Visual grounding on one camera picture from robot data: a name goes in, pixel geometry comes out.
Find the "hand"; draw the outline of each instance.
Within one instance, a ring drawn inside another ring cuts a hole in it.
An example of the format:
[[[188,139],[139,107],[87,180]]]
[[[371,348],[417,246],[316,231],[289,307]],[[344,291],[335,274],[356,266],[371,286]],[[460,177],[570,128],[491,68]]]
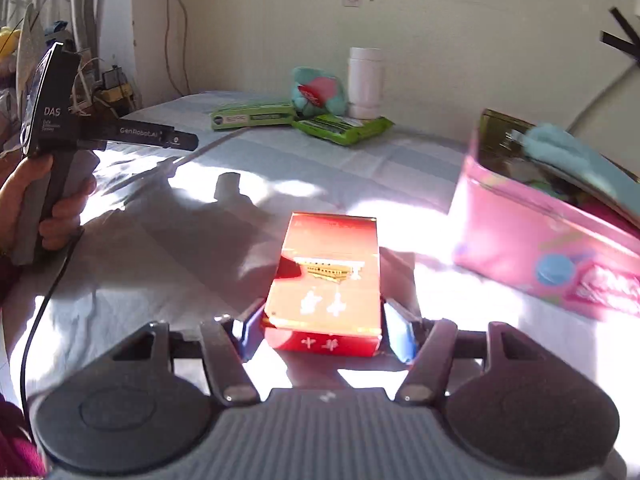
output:
[[[11,251],[15,243],[15,229],[22,208],[24,192],[31,182],[44,177],[53,164],[50,155],[26,158],[20,164],[19,154],[9,154],[0,160],[0,249]],[[63,248],[80,226],[80,213],[89,195],[95,190],[95,178],[86,179],[81,189],[53,206],[52,216],[40,223],[42,246],[49,251]]]

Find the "electrical outlet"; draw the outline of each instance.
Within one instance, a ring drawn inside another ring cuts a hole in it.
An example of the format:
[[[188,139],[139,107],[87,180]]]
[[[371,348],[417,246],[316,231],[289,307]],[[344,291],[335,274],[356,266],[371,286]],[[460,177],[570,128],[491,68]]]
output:
[[[362,5],[362,0],[342,0],[344,7],[359,7]]]

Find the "plush toy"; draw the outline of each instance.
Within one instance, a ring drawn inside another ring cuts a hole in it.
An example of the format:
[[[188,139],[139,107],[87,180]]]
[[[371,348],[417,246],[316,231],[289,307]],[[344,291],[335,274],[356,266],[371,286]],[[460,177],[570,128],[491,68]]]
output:
[[[0,28],[0,58],[14,53],[18,48],[18,40],[20,40],[20,30],[11,27]]]
[[[330,113],[344,115],[347,103],[340,80],[324,70],[299,66],[293,69],[291,99],[303,117]]]

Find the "maroon sleeve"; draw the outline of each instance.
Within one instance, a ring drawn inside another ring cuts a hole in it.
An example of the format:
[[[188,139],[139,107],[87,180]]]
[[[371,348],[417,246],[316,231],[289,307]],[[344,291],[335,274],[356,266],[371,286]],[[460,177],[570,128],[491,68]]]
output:
[[[0,476],[44,476],[46,472],[27,437],[22,412],[0,396]]]
[[[15,267],[8,256],[0,254],[0,304],[7,297],[12,286],[20,278],[22,269]]]
[[[7,256],[0,255],[0,304],[18,278],[20,268],[14,267]],[[0,395],[0,477],[45,474],[38,451],[27,436],[21,410]]]

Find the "red cigarette pack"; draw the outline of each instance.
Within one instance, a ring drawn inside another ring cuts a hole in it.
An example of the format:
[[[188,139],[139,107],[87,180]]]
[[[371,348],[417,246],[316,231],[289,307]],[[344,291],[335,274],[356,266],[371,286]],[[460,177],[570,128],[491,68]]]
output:
[[[293,213],[262,322],[275,349],[373,356],[382,339],[376,219]]]

